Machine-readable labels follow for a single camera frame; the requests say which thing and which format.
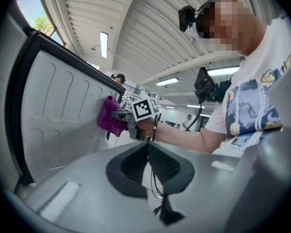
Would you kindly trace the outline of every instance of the ceiling light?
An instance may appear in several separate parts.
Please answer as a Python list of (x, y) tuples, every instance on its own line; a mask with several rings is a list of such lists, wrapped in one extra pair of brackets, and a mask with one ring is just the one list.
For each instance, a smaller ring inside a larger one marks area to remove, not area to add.
[(200, 108), (200, 105), (187, 105), (190, 108)]
[(170, 84), (170, 83), (176, 83), (176, 82), (179, 82), (179, 79), (172, 78), (172, 79), (169, 79), (169, 80), (164, 80), (164, 81), (158, 82), (158, 83), (156, 83), (156, 85), (162, 86), (162, 85), (166, 85), (166, 84)]
[(202, 116), (202, 117), (211, 117), (210, 115), (206, 115), (206, 114), (200, 114), (200, 116)]
[(101, 56), (107, 58), (108, 51), (108, 34), (100, 32)]
[(209, 76), (220, 76), (220, 75), (231, 75), (234, 72), (238, 71), (239, 67), (227, 67), (227, 68), (219, 68), (214, 70), (209, 70)]

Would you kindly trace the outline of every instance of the hand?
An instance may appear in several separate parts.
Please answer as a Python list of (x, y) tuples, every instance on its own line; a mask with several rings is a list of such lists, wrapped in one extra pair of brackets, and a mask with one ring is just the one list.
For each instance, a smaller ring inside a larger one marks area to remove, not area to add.
[(137, 123), (139, 129), (142, 130), (142, 136), (151, 136), (154, 132), (154, 119), (147, 118), (145, 120), (141, 120)]

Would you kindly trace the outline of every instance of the tree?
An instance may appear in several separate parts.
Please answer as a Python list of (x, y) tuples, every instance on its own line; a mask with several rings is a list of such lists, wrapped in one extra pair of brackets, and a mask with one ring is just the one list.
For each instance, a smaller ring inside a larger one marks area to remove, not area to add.
[(46, 15), (38, 17), (34, 21), (34, 24), (35, 24), (34, 28), (41, 31), (41, 32), (44, 32), (47, 28), (52, 27), (52, 24)]

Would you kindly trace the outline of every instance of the purple cloth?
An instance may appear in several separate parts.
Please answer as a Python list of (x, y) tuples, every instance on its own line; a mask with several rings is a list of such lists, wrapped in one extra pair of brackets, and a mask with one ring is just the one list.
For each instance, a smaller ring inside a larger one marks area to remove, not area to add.
[(97, 125), (119, 137), (123, 130), (127, 130), (127, 122), (116, 120), (111, 117), (112, 111), (123, 111), (118, 102), (108, 96), (102, 106), (100, 116), (98, 117)]

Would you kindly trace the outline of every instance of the white t-shirt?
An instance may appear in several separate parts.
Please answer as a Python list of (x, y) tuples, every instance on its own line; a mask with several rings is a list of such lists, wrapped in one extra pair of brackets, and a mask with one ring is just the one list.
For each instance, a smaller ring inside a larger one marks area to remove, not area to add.
[(214, 154), (241, 157), (270, 131), (280, 129), (279, 115), (268, 90), (291, 67), (291, 21), (274, 19), (258, 48), (240, 63), (222, 104), (217, 104), (205, 128), (226, 134)]
[[(185, 121), (183, 123), (186, 127), (189, 127), (191, 124), (191, 121), (192, 121), (192, 119), (191, 120), (185, 119)], [(184, 128), (182, 125), (180, 125), (180, 129), (183, 131), (186, 130), (186, 128)]]

